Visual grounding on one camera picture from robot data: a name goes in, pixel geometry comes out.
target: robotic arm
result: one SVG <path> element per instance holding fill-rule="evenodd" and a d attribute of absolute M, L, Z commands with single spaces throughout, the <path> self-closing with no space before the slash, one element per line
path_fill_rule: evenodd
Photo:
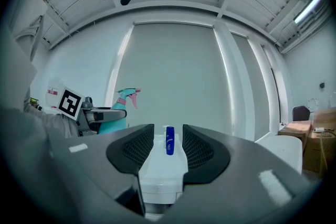
<path fill-rule="evenodd" d="M 79 129 L 78 136 L 97 134 L 101 123 L 124 119 L 126 116 L 126 110 L 95 108 L 92 98 L 85 97 L 76 121 Z"/>

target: fluorescent light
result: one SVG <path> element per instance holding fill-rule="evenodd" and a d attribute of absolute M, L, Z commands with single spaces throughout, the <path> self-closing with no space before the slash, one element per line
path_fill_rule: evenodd
<path fill-rule="evenodd" d="M 310 4 L 303 10 L 303 12 L 301 12 L 301 14 L 296 17 L 296 19 L 294 20 L 294 22 L 296 24 L 298 24 L 300 21 L 302 21 L 302 19 L 304 19 L 308 13 L 310 13 L 310 11 L 320 2 L 320 0 L 312 0 L 310 2 Z"/>

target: cardboard box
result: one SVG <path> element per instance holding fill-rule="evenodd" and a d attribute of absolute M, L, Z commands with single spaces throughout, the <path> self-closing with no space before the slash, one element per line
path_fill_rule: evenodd
<path fill-rule="evenodd" d="M 325 133 L 324 137 L 322 141 L 323 148 L 328 167 L 330 167 L 336 157 L 336 137 L 328 133 Z M 325 172 L 321 157 L 321 133 L 310 132 L 304 149 L 302 168 L 315 173 L 322 173 L 322 175 Z"/>
<path fill-rule="evenodd" d="M 318 110 L 312 122 L 312 129 L 323 127 L 327 130 L 336 130 L 336 109 Z M 336 159 L 336 137 L 330 133 L 324 133 L 322 145 L 327 160 L 328 167 Z M 321 176 L 326 171 L 324 159 L 321 156 L 321 134 L 311 131 L 307 138 L 306 148 L 303 154 L 303 169 L 320 173 Z"/>
<path fill-rule="evenodd" d="M 311 130 L 311 121 L 293 121 L 288 123 L 278 135 L 295 136 L 302 141 L 302 150 L 304 150 L 307 137 Z"/>
<path fill-rule="evenodd" d="M 315 113 L 312 128 L 315 129 L 318 127 L 336 130 L 336 108 L 318 110 Z"/>

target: pink spray trigger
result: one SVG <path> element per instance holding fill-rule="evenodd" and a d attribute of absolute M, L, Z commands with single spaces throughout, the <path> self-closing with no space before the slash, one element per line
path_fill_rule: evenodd
<path fill-rule="evenodd" d="M 138 109 L 137 107 L 137 93 L 130 94 L 128 97 L 132 99 L 133 106 Z"/>

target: white roller blind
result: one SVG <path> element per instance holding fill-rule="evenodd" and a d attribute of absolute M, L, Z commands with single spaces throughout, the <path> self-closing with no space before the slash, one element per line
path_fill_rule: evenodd
<path fill-rule="evenodd" d="M 244 59 L 250 78 L 254 110 L 255 110 L 255 141 L 269 132 L 269 106 L 264 78 L 257 58 L 248 40 L 232 34 Z"/>
<path fill-rule="evenodd" d="M 138 109 L 127 100 L 127 124 L 196 125 L 231 134 L 228 82 L 211 28 L 184 24 L 136 25 L 116 89 L 141 88 Z"/>

